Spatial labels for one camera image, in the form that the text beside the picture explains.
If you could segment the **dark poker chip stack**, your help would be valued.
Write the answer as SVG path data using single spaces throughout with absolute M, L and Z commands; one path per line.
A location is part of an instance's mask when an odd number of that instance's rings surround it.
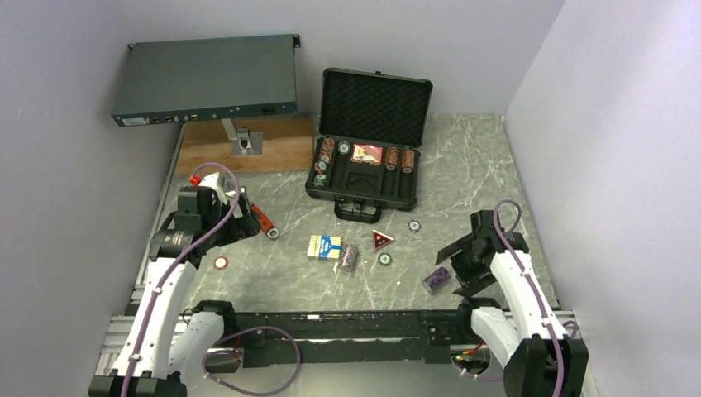
M 341 271 L 351 272 L 355 268 L 355 263 L 359 255 L 359 248 L 352 244 L 343 244 L 336 263 L 336 268 Z

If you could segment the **blue Texas Hold'em card deck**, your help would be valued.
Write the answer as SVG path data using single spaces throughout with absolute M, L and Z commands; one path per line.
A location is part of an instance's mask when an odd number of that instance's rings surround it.
M 342 238 L 329 235 L 311 235 L 307 257 L 323 261 L 338 261 L 341 256 Z

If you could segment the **green 20 poker chip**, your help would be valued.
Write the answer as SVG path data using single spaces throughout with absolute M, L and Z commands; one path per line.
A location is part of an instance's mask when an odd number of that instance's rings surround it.
M 378 255 L 378 263 L 381 266 L 390 266 L 393 263 L 393 257 L 387 252 L 380 253 Z

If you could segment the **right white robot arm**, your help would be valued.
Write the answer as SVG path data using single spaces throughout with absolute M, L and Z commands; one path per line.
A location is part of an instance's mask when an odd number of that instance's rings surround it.
M 470 216 L 471 231 L 440 249 L 458 280 L 460 340 L 485 342 L 503 368 L 508 396 L 579 396 L 589 350 L 546 302 L 521 233 L 501 226 L 494 210 Z

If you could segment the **purple poker chip stack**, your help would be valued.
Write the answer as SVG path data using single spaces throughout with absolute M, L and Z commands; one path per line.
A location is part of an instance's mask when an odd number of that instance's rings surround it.
M 437 267 L 430 275 L 422 281 L 422 286 L 429 294 L 435 294 L 450 279 L 451 274 L 443 266 Z

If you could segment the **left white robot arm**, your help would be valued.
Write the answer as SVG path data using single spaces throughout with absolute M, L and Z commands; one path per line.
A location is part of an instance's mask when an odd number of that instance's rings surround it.
M 181 337 L 181 305 L 202 258 L 214 248 L 254 237 L 260 223 L 243 188 L 217 184 L 182 188 L 176 208 L 150 241 L 145 289 L 125 343 L 105 375 L 91 380 L 91 396 L 185 396 L 185 376 L 209 347 L 227 347 L 238 333 L 230 303 L 201 304 Z

